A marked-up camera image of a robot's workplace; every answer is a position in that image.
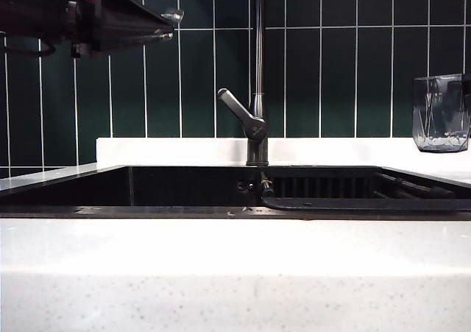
kitchen faucet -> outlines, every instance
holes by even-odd
[[[263,40],[265,33],[263,0],[255,0],[255,92],[249,111],[227,89],[218,92],[233,114],[242,122],[247,144],[247,165],[268,165],[268,126],[263,93]]]

clear plastic pitcher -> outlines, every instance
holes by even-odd
[[[467,150],[471,117],[471,74],[414,80],[415,143],[423,152]]]

green tile wall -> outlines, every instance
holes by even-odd
[[[215,91],[249,103],[251,0],[136,1],[185,11],[172,41],[94,60],[67,44],[1,56],[2,177],[94,162],[98,137],[243,135]],[[270,136],[410,137],[412,79],[471,69],[470,2],[266,0]]]

black machine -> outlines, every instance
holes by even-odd
[[[44,57],[68,40],[72,57],[109,54],[172,38],[182,17],[178,10],[154,13],[133,0],[0,0],[0,31],[38,38],[48,46],[40,52],[0,49]]]

black sink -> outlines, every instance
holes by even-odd
[[[468,212],[471,186],[374,166],[133,166],[0,191],[0,206]]]

